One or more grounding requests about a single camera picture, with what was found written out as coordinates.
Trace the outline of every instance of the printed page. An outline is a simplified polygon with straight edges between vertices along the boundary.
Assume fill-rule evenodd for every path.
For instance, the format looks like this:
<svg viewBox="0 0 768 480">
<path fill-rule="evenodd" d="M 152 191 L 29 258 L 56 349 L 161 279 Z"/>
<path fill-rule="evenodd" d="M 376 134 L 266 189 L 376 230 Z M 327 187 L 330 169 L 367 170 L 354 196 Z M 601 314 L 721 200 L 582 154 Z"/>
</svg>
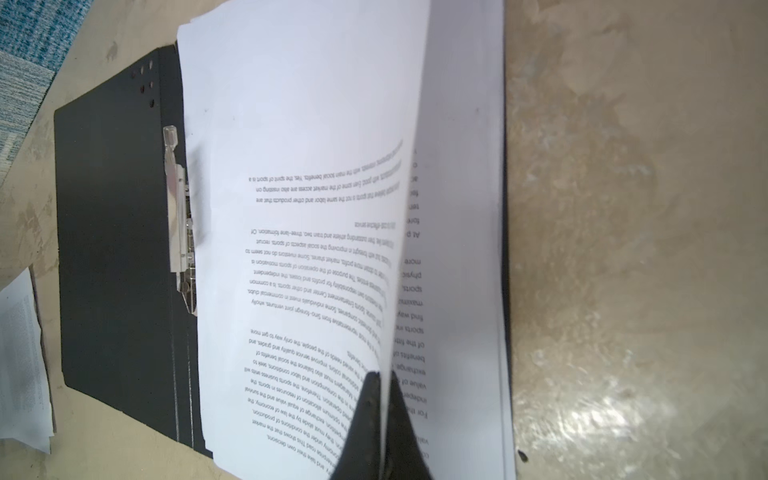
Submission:
<svg viewBox="0 0 768 480">
<path fill-rule="evenodd" d="M 501 0 L 432 5 L 394 367 L 434 478 L 514 478 Z"/>
<path fill-rule="evenodd" d="M 179 30 L 204 437 L 241 478 L 327 478 L 391 369 L 428 13 L 235 1 Z"/>
<path fill-rule="evenodd" d="M 51 393 L 29 268 L 0 292 L 0 439 L 51 453 Z"/>
</svg>

